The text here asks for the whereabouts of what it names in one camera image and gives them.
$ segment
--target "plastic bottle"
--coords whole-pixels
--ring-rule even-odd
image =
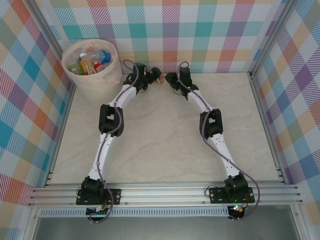
[[[97,73],[93,63],[90,62],[89,56],[87,56],[86,53],[81,53],[79,60],[85,75],[92,75]]]
[[[101,71],[105,70],[109,65],[110,65],[109,62],[108,62],[108,63],[104,63],[104,64],[99,65],[99,66],[96,67],[95,69],[96,69],[96,71],[97,71],[98,73],[100,73]]]
[[[98,62],[102,64],[109,63],[113,60],[113,56],[106,50],[90,48],[87,51],[87,55],[92,62]]]
[[[77,75],[84,75],[84,71],[80,67],[80,64],[78,62],[78,56],[83,51],[82,48],[78,48],[75,50],[67,60],[66,64],[70,72]]]

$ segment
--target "colorful plaid pattern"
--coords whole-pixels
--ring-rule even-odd
[[[259,46],[258,50],[256,51],[256,53],[255,53],[255,55],[254,55],[253,61],[252,61],[251,65],[250,65],[250,68],[249,68],[249,71],[248,71],[248,72],[251,72],[251,71],[253,70],[253,68],[254,68],[254,66],[255,66],[255,64],[256,64],[256,62],[257,62],[257,59],[258,59],[258,57],[260,56],[260,53],[261,53],[262,49],[265,47],[266,42],[267,42],[270,34],[271,34],[271,33],[273,32],[273,30],[274,30],[274,27],[275,27],[275,25],[276,25],[276,22],[277,22],[280,14],[282,13],[282,11],[283,11],[283,9],[284,9],[284,7],[285,7],[285,5],[286,5],[286,2],[287,2],[287,0],[281,0],[281,3],[280,3],[280,5],[279,5],[278,9],[276,10],[275,15],[273,16],[273,19],[272,19],[272,21],[271,21],[271,23],[270,23],[267,31],[265,32],[265,34],[264,34],[264,36],[263,36],[262,42],[260,43],[260,46]]]
[[[70,42],[104,39],[165,73],[247,72],[274,0],[50,0]]]
[[[48,169],[71,82],[23,1],[0,2],[0,239],[15,240]]]
[[[291,184],[320,239],[320,1],[300,0],[256,79]]]

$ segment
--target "white trash bin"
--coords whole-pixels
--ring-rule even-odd
[[[85,50],[90,47],[108,51],[114,56],[113,61],[106,69],[92,75],[76,75],[69,71],[67,62],[70,55],[79,48]],[[102,104],[111,102],[122,88],[120,84],[122,71],[119,55],[116,48],[108,41],[88,39],[75,43],[64,53],[62,67],[67,76],[74,81],[77,89],[80,90],[90,105],[96,109],[100,109]]]

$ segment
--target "marble floor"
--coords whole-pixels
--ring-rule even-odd
[[[235,163],[256,180],[277,180],[275,164],[246,73],[191,75],[222,113]],[[221,159],[199,133],[199,113],[167,82],[154,83],[124,109],[124,132],[112,149],[106,182],[198,182],[226,179]],[[99,143],[99,110],[75,91],[51,183],[81,183]]]

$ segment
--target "robotic arm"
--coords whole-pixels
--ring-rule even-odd
[[[172,88],[180,90],[181,95],[197,107],[200,113],[200,134],[202,135],[204,126],[204,138],[217,152],[228,159],[227,161],[220,156],[227,179],[224,181],[224,188],[215,187],[209,189],[211,203],[254,203],[255,199],[252,188],[248,187],[248,182],[244,175],[234,167],[236,164],[225,143],[221,111],[214,109],[207,103],[201,95],[199,88],[193,84],[188,67],[181,67],[179,69],[179,76],[180,79],[178,79],[177,73],[171,72],[165,76],[165,79]]]
[[[162,74],[157,67],[152,68],[151,71],[147,71],[146,65],[142,63],[136,63],[136,66],[138,72],[136,68],[133,68],[132,73],[129,74],[123,82],[120,93],[108,105],[103,104],[100,108],[98,125],[101,132],[100,142],[90,172],[82,182],[81,189],[77,191],[77,205],[104,205],[111,201],[110,199],[107,199],[109,193],[104,188],[101,176],[104,176],[106,173],[110,149],[122,134],[125,127],[123,109],[140,90],[147,90],[148,85],[160,78]],[[120,203],[117,196],[121,190],[113,190],[115,191],[111,190],[111,192],[113,199],[116,199],[116,201],[114,201],[114,204],[116,205]]]
[[[133,69],[115,99],[108,105],[103,104],[100,108],[98,127],[101,135],[98,151],[88,176],[82,182],[81,189],[77,191],[77,205],[107,205],[111,202],[108,199],[110,194],[115,200],[113,202],[114,205],[120,203],[118,196],[121,193],[121,189],[111,189],[111,192],[108,192],[104,188],[102,176],[105,175],[110,149],[124,130],[123,109],[140,90],[147,90],[148,85],[160,78],[162,74],[156,67],[152,68],[151,71],[147,71],[146,66],[142,63],[136,63],[136,66],[138,72],[135,68]],[[202,135],[204,130],[203,137],[220,153],[226,175],[225,187],[209,188],[210,202],[212,204],[233,205],[254,203],[253,190],[248,187],[248,182],[243,173],[237,169],[225,143],[220,110],[210,106],[202,97],[199,88],[192,82],[188,67],[179,69],[179,78],[177,73],[171,72],[165,76],[165,79],[172,88],[180,90],[181,95],[197,107],[200,113],[200,134]],[[234,207],[229,210],[233,218],[242,218],[244,216],[245,211],[242,208],[241,212],[235,209],[234,213],[232,213],[233,209]]]

